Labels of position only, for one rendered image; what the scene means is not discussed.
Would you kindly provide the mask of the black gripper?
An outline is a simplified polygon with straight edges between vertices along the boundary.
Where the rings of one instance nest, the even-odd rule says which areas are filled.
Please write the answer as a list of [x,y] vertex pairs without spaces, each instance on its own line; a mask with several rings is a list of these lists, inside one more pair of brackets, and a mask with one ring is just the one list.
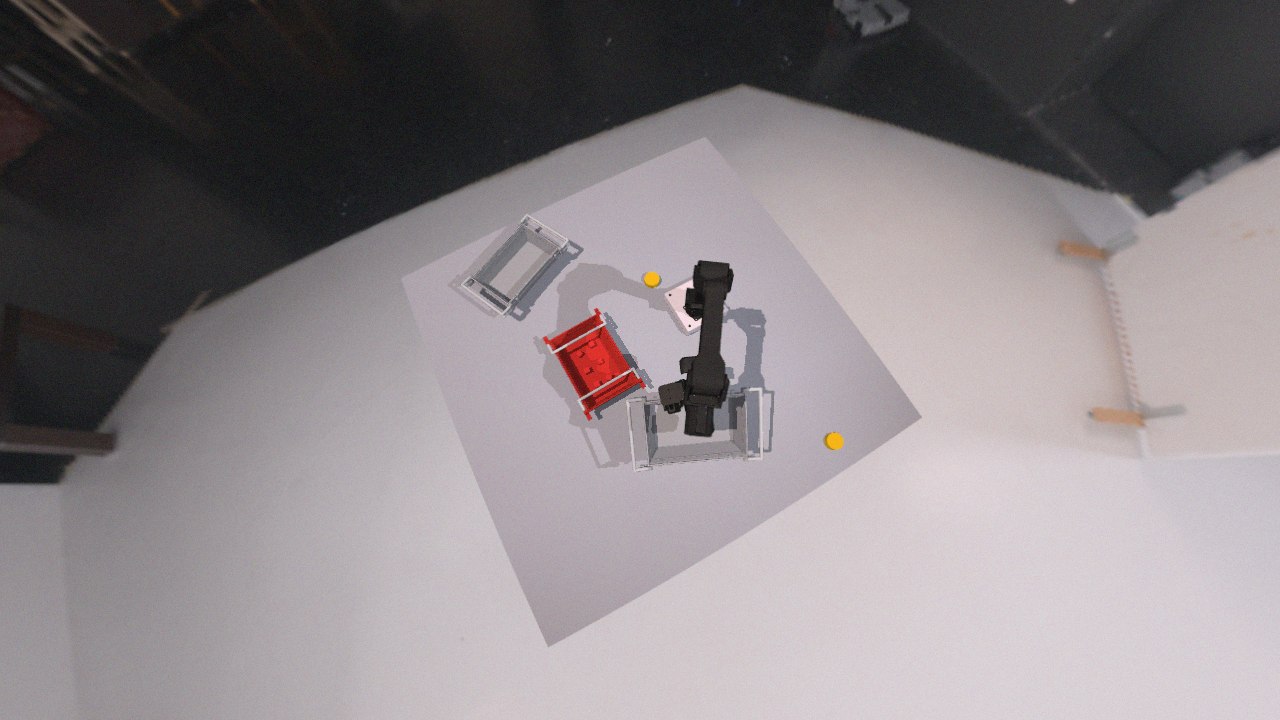
[[[678,361],[678,363],[680,363],[680,372],[681,372],[681,374],[684,374],[684,373],[687,373],[689,370],[691,370],[691,364],[692,364],[692,360],[694,360],[695,357],[696,357],[696,356],[690,356],[690,357],[681,357],[681,359],[680,359],[680,361]],[[687,405],[685,405],[685,413],[686,413],[686,409],[687,409]],[[713,430],[714,430],[714,427],[713,427],[713,424],[712,424],[712,432],[713,432]]]

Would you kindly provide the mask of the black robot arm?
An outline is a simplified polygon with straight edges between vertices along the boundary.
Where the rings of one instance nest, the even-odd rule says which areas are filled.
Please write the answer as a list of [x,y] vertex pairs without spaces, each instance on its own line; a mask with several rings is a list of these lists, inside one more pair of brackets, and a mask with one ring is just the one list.
[[694,288],[686,290],[684,310],[695,322],[701,318],[699,352],[687,372],[686,386],[681,379],[658,388],[660,404],[668,414],[681,413],[681,407],[687,405],[685,436],[710,437],[714,407],[721,409],[726,400],[730,380],[724,374],[721,340],[723,304],[732,282],[730,263],[699,260],[694,268]]

